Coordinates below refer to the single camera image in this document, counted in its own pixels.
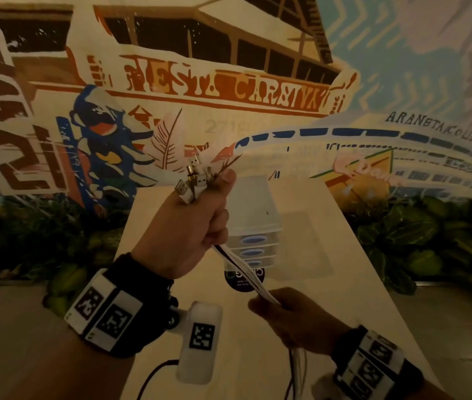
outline wristband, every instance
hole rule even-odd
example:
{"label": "wristband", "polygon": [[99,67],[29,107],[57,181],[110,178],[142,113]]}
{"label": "wristband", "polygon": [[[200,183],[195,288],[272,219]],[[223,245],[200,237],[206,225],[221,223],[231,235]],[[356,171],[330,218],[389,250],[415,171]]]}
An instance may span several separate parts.
{"label": "wristband", "polygon": [[127,358],[170,326],[178,307],[173,281],[154,274],[130,254],[101,270],[75,300],[64,320],[99,350]]}
{"label": "wristband", "polygon": [[345,333],[331,358],[338,367],[334,382],[353,400],[401,400],[424,382],[399,347],[363,326]]}

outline mural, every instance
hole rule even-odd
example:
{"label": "mural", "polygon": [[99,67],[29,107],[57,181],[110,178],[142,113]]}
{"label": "mural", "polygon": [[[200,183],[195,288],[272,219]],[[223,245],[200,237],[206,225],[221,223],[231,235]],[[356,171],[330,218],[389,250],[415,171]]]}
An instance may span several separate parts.
{"label": "mural", "polygon": [[0,202],[129,208],[198,151],[346,211],[472,197],[472,0],[0,0]]}

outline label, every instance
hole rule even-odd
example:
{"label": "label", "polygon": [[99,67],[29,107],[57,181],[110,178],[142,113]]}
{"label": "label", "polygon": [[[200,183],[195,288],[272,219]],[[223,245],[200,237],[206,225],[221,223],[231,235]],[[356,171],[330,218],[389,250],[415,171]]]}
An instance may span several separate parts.
{"label": "label", "polygon": [[[260,282],[263,282],[266,271],[263,268],[257,268],[254,269],[254,272]],[[254,290],[239,271],[225,271],[225,279],[230,287],[238,292],[252,292]]]}

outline stacked plastic drawers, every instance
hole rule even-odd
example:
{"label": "stacked plastic drawers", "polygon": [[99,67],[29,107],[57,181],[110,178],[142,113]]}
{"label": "stacked plastic drawers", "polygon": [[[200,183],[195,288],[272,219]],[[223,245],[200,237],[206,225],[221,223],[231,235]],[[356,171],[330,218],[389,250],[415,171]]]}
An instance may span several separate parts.
{"label": "stacked plastic drawers", "polygon": [[[282,222],[263,175],[238,178],[227,198],[227,246],[252,268],[275,262]],[[225,262],[225,270],[235,269]]]}

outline white table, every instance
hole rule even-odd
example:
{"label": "white table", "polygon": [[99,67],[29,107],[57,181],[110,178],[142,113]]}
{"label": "white table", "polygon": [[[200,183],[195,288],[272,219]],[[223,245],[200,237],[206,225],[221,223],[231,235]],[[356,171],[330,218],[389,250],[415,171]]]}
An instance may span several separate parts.
{"label": "white table", "polygon": [[[269,183],[282,215],[284,230],[278,259],[266,269],[267,289],[292,286],[352,326],[364,324],[401,346],[410,361],[438,384],[392,299],[345,221],[324,182],[282,179]],[[172,188],[138,189],[118,254],[130,251]],[[223,324],[210,384],[196,386],[176,380],[176,367],[160,370],[144,399],[274,399],[279,400],[290,379],[288,352],[269,326],[247,309],[254,293],[228,286],[223,262],[212,250],[172,289],[180,307],[194,300],[223,306]],[[178,358],[182,339],[165,333],[136,356],[122,399],[136,399],[149,373],[167,359]],[[305,399],[310,385],[333,371],[325,356],[308,354]]]}

